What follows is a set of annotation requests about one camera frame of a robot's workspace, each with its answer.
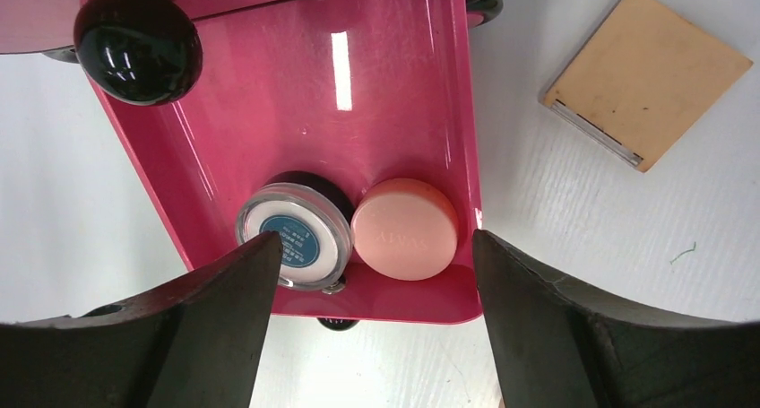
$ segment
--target peach compact powder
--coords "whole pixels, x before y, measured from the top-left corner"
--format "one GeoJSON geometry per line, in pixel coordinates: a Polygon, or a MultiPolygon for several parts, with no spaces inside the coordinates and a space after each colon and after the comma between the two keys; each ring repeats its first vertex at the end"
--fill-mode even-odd
{"type": "Polygon", "coordinates": [[[351,229],[361,259],[397,280],[437,275],[456,252],[458,224],[451,202],[416,179],[391,179],[370,188],[351,229]]]}

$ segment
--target white table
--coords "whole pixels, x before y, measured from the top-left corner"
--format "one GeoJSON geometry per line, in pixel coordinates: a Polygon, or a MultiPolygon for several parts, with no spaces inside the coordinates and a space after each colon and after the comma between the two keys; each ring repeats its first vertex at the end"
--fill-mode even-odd
{"type": "MultiPolygon", "coordinates": [[[[758,319],[757,67],[644,175],[538,103],[614,1],[505,0],[471,33],[486,228],[625,297],[758,319]]],[[[756,0],[661,1],[760,61],[756,0]]],[[[78,66],[0,56],[0,96],[0,320],[81,314],[185,271],[78,66]]],[[[273,317],[252,405],[498,399],[482,319],[337,334],[273,317]]]]}

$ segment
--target blue label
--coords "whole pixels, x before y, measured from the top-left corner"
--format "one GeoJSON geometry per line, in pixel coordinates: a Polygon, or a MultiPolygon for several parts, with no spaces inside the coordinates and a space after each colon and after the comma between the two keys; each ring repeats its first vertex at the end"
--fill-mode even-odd
{"type": "Polygon", "coordinates": [[[289,267],[307,267],[319,257],[319,241],[314,232],[302,222],[288,215],[273,215],[262,222],[259,231],[277,231],[282,239],[282,264],[289,267]]]}

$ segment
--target black knob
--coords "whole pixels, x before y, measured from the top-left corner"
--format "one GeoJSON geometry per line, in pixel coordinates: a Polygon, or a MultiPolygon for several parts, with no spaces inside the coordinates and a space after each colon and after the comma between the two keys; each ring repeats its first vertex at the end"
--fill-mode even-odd
{"type": "Polygon", "coordinates": [[[504,9],[504,0],[478,0],[467,3],[467,25],[478,27],[496,18],[504,9]]]}
{"type": "Polygon", "coordinates": [[[171,0],[89,0],[76,16],[73,38],[87,75],[127,103],[177,100],[201,74],[198,32],[171,0]]]}
{"type": "Polygon", "coordinates": [[[328,329],[334,330],[336,332],[349,330],[358,323],[357,320],[341,320],[339,318],[322,318],[322,317],[318,317],[317,321],[319,321],[320,325],[325,326],[328,329]]]}

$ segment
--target pink tray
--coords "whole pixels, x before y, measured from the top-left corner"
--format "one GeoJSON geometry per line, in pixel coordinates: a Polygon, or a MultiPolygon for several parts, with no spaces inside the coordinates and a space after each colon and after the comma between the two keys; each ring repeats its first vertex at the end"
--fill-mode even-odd
{"type": "Polygon", "coordinates": [[[388,178],[440,188],[462,222],[453,264],[421,282],[354,257],[346,289],[279,288],[273,313],[459,323],[481,314],[480,194],[464,0],[289,0],[196,23],[203,73],[179,102],[96,92],[189,269],[234,248],[264,182],[306,170],[358,203],[388,178]]]}

